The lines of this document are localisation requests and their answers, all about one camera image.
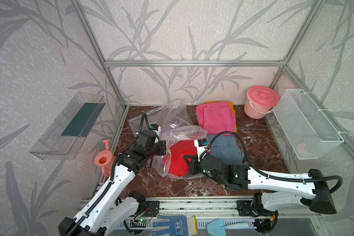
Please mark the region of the blue towel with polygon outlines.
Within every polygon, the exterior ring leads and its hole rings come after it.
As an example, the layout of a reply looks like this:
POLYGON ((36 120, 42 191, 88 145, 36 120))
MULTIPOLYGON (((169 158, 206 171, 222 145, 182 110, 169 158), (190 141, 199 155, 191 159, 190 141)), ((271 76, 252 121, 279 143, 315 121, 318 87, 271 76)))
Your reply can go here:
POLYGON ((224 134, 215 139, 211 146, 211 155, 221 159, 226 164, 242 165, 244 154, 238 146, 236 138, 224 134))

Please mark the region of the red garment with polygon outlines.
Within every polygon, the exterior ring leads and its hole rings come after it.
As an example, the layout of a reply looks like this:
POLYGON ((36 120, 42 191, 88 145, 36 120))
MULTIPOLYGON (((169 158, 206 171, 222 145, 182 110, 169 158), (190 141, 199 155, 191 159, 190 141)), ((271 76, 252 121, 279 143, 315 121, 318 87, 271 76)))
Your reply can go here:
POLYGON ((197 148, 193 140, 179 141, 170 147, 170 152, 166 154, 163 160, 167 172, 165 177, 172 179, 188 179, 191 175, 188 173, 189 166, 184 157, 197 156, 197 148))

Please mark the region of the clear plastic vacuum bag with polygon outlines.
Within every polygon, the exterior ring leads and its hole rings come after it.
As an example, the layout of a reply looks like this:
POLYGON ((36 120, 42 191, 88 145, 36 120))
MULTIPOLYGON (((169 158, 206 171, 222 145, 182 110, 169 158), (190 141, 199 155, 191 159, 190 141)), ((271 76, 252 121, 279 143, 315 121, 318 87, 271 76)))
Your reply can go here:
MULTIPOLYGON (((193 125, 183 98, 177 98, 166 105, 148 110, 146 114, 150 124, 157 124, 161 127, 159 137, 166 141, 166 154, 170 152, 170 147, 179 141, 195 141, 206 137, 207 132, 203 128, 193 125)), ((155 156, 151 165, 162 177, 165 177, 164 174, 167 172, 163 164, 165 156, 155 156)), ((185 180, 202 176, 202 174, 197 174, 185 180)))

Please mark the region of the pink garment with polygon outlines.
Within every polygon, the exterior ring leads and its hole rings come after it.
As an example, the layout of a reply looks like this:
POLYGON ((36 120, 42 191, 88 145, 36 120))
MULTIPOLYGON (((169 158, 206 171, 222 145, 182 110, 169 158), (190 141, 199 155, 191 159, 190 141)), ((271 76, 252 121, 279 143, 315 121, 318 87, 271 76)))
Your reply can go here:
POLYGON ((208 135, 235 130, 236 116, 225 101, 199 105, 196 107, 196 115, 199 126, 208 135))

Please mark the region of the orange trousers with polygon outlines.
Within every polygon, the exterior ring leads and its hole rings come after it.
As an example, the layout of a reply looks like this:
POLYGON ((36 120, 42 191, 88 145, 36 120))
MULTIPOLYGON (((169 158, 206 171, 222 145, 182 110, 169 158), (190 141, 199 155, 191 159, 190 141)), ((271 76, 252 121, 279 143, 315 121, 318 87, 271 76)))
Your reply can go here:
MULTIPOLYGON (((218 102, 224 102, 224 101, 207 101, 207 102, 205 102, 205 104, 218 103, 218 102)), ((235 115, 236 115, 236 111, 235 111, 235 109, 234 109, 233 102, 226 101, 226 103, 228 103, 229 107, 231 108, 232 113, 233 113, 234 116, 235 116, 235 115)), ((238 130, 237 130, 237 124, 235 124, 235 130, 234 130, 234 132, 236 133, 237 131, 238 131, 238 130)))

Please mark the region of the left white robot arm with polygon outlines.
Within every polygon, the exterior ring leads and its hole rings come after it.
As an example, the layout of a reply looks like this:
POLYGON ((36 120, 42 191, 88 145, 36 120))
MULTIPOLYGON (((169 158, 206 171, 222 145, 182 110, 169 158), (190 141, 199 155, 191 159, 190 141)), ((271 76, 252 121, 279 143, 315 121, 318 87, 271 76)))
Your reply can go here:
POLYGON ((166 142, 159 137, 161 127, 149 124, 146 113, 140 124, 145 124, 146 129, 139 128, 136 138, 116 157, 105 184, 80 212, 59 224, 61 236, 108 236, 127 218, 143 211, 146 198, 136 192, 114 205, 148 160, 166 154, 166 142))

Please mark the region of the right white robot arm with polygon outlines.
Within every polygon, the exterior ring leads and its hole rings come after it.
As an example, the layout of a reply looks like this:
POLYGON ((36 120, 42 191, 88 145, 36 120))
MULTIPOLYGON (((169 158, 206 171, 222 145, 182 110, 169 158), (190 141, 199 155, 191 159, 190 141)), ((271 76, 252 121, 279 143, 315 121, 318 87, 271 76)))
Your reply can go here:
POLYGON ((337 191, 343 179, 340 176, 325 177, 320 170, 308 173, 286 174, 260 170, 253 163, 248 166, 226 164, 213 156, 210 149, 220 135, 195 141, 197 155, 186 155, 184 160, 189 174, 202 174, 229 191, 255 190, 250 215, 270 215, 282 208, 308 207, 319 214, 336 214, 332 193, 337 191))

